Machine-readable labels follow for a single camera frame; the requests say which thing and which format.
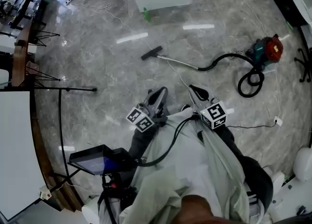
metal stand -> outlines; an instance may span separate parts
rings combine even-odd
[[[301,48],[298,49],[299,52],[301,52],[303,61],[300,59],[294,58],[295,61],[299,62],[301,65],[304,67],[304,73],[303,73],[303,78],[299,79],[299,81],[302,83],[305,81],[306,76],[308,75],[307,82],[311,82],[311,65],[309,59],[306,59],[306,56],[304,55],[303,51]],[[312,54],[312,48],[309,49],[308,55]]]
[[[39,79],[34,78],[34,82],[36,82],[38,84],[37,86],[45,87],[41,82],[39,82],[39,81],[43,81],[43,80],[46,80],[46,81],[60,81],[59,78],[55,78],[55,77],[53,77],[53,76],[51,76],[49,74],[45,74],[45,73],[40,72],[40,71],[38,71],[36,69],[33,69],[33,68],[29,67],[29,66],[26,66],[26,68],[28,68],[30,70],[33,70],[33,71],[35,71],[35,72],[40,74],[40,75],[38,75],[38,74],[30,74],[29,72],[26,71],[26,75],[33,75],[34,77],[39,77]]]
[[[46,39],[46,38],[50,38],[50,37],[54,37],[54,36],[60,36],[59,34],[46,32],[46,31],[42,31],[42,30],[32,30],[32,31],[33,32],[39,32],[39,33],[47,34],[47,35],[42,35],[42,36],[35,36],[33,41],[36,42],[36,44],[31,44],[31,43],[29,44],[29,45],[32,45],[32,46],[43,46],[43,47],[46,47],[46,45],[41,41],[42,39]]]

vacuum cleaner hose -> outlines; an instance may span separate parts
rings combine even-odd
[[[210,66],[208,66],[208,67],[199,67],[198,70],[199,71],[209,71],[212,68],[214,68],[220,60],[222,60],[224,58],[227,58],[227,57],[241,58],[241,59],[247,61],[248,63],[250,63],[253,66],[253,68],[250,70],[250,72],[248,72],[244,76],[242,76],[242,78],[238,82],[237,89],[238,89],[238,93],[242,97],[251,98],[251,97],[256,96],[259,93],[259,91],[261,90],[262,85],[263,85],[263,81],[264,81],[264,74],[261,72],[261,64],[259,64],[258,66],[255,66],[255,64],[249,58],[247,58],[247,57],[245,57],[243,55],[239,55],[239,54],[225,54],[225,55],[222,55],[219,58],[215,59]],[[252,78],[253,75],[258,75],[259,81],[252,82],[251,78]],[[243,91],[241,89],[241,86],[242,86],[242,83],[244,82],[245,79],[247,79],[247,82],[248,82],[248,84],[250,86],[252,86],[252,87],[257,86],[258,87],[257,90],[254,93],[252,93],[252,94],[245,94],[245,93],[243,93]]]

wooden table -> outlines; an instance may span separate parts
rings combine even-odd
[[[32,23],[33,20],[29,20],[16,39],[13,55],[12,86],[20,86],[25,80],[28,44]]]

vacuum cleaner body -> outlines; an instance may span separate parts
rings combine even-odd
[[[263,71],[266,66],[279,62],[282,53],[283,44],[278,39],[278,35],[274,35],[274,37],[258,39],[252,49],[247,50],[246,55]]]

vacuum cleaner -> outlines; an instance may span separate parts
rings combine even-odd
[[[248,63],[252,65],[253,68],[250,70],[250,72],[246,73],[240,79],[240,81],[238,82],[237,90],[242,97],[251,98],[251,97],[256,96],[262,88],[263,81],[264,81],[264,74],[262,73],[262,71],[264,70],[264,68],[269,64],[277,63],[281,59],[281,56],[283,54],[283,44],[278,39],[278,35],[274,35],[273,37],[265,37],[261,40],[258,39],[256,43],[253,45],[253,47],[246,52],[246,56],[248,57],[245,57],[240,54],[224,54],[218,57],[217,59],[215,59],[212,62],[212,64],[208,67],[198,67],[192,64],[179,61],[179,60],[168,58],[166,56],[159,54],[161,50],[162,50],[162,47],[158,46],[154,48],[153,50],[144,54],[141,58],[142,60],[146,60],[149,57],[161,58],[167,61],[172,61],[175,63],[179,63],[181,65],[191,67],[197,71],[209,71],[212,68],[214,68],[220,60],[227,58],[227,57],[237,57],[237,58],[247,61]],[[253,75],[258,76],[257,82],[252,81]],[[250,86],[257,87],[254,93],[251,93],[251,94],[243,93],[241,89],[241,85],[245,79],[247,79],[247,82]]]

